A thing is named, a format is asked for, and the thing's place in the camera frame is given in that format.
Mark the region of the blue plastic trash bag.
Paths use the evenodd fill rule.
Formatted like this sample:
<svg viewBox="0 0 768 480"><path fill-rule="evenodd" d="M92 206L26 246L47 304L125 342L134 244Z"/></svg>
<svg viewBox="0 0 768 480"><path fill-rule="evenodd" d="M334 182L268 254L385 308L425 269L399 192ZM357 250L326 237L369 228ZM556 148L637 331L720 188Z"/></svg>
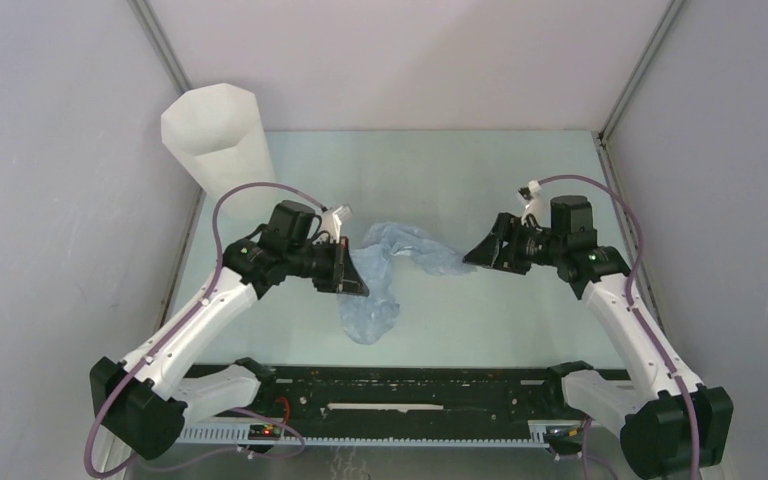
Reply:
<svg viewBox="0 0 768 480"><path fill-rule="evenodd" d="M401 305L392 292L393 263L406 257L432 276L462 276L476 270L463 262L463 255L436 240L417 226L381 222L364 235L361 247L350 258L368 287L365 296L341 294L338 312L343 332L353 342L372 345L393 329Z"/></svg>

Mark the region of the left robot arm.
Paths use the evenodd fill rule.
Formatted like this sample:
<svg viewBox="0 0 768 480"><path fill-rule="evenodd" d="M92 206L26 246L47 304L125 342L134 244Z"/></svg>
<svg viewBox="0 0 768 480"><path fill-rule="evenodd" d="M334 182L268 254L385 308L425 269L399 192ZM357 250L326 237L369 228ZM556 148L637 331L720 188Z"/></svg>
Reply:
<svg viewBox="0 0 768 480"><path fill-rule="evenodd" d="M320 293L368 296L341 232L351 215L347 205L318 213L284 200L267 223L220 248L218 269L166 325L121 360L103 357L92 367L101 426L153 460L201 420L235 407L257 417L271 412L276 390L254 367L235 362L200 378L187 373L231 320L289 277L310 280Z"/></svg>

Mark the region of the white translucent trash bin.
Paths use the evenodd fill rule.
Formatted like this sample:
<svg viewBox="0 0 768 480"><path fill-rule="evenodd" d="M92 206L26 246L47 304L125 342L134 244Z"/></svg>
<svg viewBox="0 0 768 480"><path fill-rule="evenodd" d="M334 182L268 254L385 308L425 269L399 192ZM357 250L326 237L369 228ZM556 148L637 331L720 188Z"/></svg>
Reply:
<svg viewBox="0 0 768 480"><path fill-rule="evenodd" d="M213 202L276 180L254 93L219 83L190 90L160 116L161 141Z"/></svg>

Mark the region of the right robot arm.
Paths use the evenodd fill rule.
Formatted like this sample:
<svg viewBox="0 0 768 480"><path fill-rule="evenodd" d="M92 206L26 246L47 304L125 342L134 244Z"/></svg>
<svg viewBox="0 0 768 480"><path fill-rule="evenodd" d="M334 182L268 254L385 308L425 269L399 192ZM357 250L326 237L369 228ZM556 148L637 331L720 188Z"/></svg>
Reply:
<svg viewBox="0 0 768 480"><path fill-rule="evenodd" d="M592 206L581 195L549 203L550 223L533 214L502 212L464 263L524 275L552 267L599 321L632 382L622 390L582 363L555 367L541 392L545 411L566 418L578 410L613 433L642 479L699 473L721 464L734 404L722 387L708 387L681 359L639 298L631 269L614 247L601 246Z"/></svg>

